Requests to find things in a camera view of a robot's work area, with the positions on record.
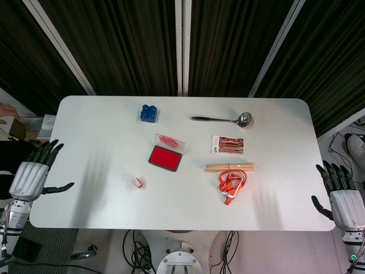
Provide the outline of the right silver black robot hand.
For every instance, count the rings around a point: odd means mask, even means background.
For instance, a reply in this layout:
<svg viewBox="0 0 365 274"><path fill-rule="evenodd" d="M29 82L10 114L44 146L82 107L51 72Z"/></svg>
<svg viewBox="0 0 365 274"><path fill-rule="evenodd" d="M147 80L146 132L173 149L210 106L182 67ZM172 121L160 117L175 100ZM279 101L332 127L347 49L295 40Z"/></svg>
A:
<svg viewBox="0 0 365 274"><path fill-rule="evenodd" d="M324 160L323 166L317 164L316 169L323 180L331 209L325 209L313 195L311 201L315 209L343 231L363 231L364 201L347 168Z"/></svg>

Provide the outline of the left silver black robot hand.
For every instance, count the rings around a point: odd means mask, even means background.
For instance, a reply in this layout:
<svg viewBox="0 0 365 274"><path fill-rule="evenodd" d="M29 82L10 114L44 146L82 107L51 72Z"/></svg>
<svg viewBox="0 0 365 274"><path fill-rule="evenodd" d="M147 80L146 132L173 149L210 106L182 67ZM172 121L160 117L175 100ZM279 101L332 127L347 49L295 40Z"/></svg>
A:
<svg viewBox="0 0 365 274"><path fill-rule="evenodd" d="M64 144L55 139L45 142L40 147L33 149L22 161L9 189L12 198L25 202L33 202L41 195L61 193L74 186L70 182L61 187L45 187L48 173L59 151Z"/></svg>

